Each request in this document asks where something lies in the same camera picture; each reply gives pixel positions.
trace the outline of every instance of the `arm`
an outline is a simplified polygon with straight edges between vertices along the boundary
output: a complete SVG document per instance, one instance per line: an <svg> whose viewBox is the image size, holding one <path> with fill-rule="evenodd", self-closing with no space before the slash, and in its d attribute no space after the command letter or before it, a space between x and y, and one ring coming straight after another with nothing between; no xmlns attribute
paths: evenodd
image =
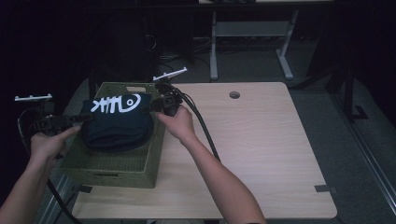
<svg viewBox="0 0 396 224"><path fill-rule="evenodd" d="M192 115L180 106L174 117L158 113L167 130L190 152L206 185L228 223L266 223L262 210L242 181L222 165L194 132Z"/></svg>
<svg viewBox="0 0 396 224"><path fill-rule="evenodd" d="M64 149L64 140L78 130L79 127L73 127L52 137L43 133L32 137L32 155L26 170L0 208L0 223L33 223L50 172L56 164L55 157Z"/></svg>

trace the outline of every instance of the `forearm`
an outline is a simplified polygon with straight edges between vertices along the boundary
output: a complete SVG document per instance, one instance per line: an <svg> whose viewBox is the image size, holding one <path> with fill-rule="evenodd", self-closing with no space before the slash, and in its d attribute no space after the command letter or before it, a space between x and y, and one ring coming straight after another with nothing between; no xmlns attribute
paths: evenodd
<svg viewBox="0 0 396 224"><path fill-rule="evenodd" d="M245 184L197 139L181 143L192 155L221 214L228 223L265 223L262 210Z"/></svg>
<svg viewBox="0 0 396 224"><path fill-rule="evenodd" d="M29 162L0 209L0 223L33 223L50 175L47 163Z"/></svg>

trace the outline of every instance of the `hand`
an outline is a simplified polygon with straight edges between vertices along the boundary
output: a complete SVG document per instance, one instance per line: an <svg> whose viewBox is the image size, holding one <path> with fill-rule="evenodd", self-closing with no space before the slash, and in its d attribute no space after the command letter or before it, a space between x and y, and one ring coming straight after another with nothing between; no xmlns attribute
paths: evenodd
<svg viewBox="0 0 396 224"><path fill-rule="evenodd" d="M157 118L163 122L169 133L181 142L190 137L196 137L192 122L192 114L183 105L178 107L174 117L166 116L163 113L157 113L156 115Z"/></svg>
<svg viewBox="0 0 396 224"><path fill-rule="evenodd" d="M72 127L66 131L54 136L47 136L43 133L37 133L31 138L31 157L30 161L37 161L40 163L49 162L52 166L55 165L55 157L65 149L65 140L77 133L80 127Z"/></svg>

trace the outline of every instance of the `black folded shirt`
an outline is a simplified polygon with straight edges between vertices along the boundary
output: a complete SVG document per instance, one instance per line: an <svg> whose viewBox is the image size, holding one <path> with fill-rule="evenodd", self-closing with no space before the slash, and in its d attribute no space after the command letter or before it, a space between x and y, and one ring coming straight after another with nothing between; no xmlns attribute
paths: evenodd
<svg viewBox="0 0 396 224"><path fill-rule="evenodd" d="M142 113L151 95L136 93L87 100L82 113L93 113L93 120L81 127L85 145L95 151L121 152L143 146L151 137L154 123L150 113Z"/></svg>

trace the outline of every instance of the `round black hole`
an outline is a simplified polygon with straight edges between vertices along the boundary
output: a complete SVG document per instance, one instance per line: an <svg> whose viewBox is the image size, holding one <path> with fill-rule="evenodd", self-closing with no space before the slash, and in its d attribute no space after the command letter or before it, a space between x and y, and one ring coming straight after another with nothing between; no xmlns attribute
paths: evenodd
<svg viewBox="0 0 396 224"><path fill-rule="evenodd" d="M237 91L232 91L230 92L230 97L233 99L238 99L239 97L241 97L241 94L239 94L239 92Z"/></svg>

